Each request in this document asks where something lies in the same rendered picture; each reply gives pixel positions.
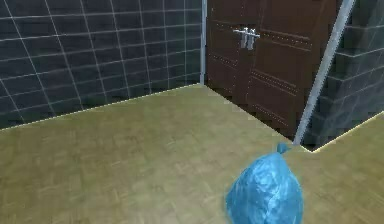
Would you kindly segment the brown wooden room door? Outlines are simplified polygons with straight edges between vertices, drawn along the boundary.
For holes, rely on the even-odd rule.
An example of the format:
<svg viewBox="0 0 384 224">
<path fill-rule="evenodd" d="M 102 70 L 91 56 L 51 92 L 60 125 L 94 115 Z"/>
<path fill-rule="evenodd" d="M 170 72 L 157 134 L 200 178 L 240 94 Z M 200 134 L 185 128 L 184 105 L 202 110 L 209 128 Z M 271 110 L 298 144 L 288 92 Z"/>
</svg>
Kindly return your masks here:
<svg viewBox="0 0 384 224">
<path fill-rule="evenodd" d="M 207 0 L 206 85 L 293 139 L 336 20 L 337 0 Z M 235 29 L 255 29 L 252 50 Z"/>
</svg>

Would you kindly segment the blue plastic garbage bag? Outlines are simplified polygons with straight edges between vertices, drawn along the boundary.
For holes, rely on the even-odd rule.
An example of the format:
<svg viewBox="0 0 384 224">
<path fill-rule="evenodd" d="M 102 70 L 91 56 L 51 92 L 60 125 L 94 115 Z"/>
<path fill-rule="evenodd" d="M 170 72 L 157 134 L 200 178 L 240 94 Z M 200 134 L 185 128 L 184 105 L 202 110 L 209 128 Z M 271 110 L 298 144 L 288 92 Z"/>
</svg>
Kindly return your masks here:
<svg viewBox="0 0 384 224">
<path fill-rule="evenodd" d="M 302 224 L 304 200 L 301 185 L 278 143 L 273 153 L 254 160 L 231 185 L 225 208 L 231 224 Z"/>
</svg>

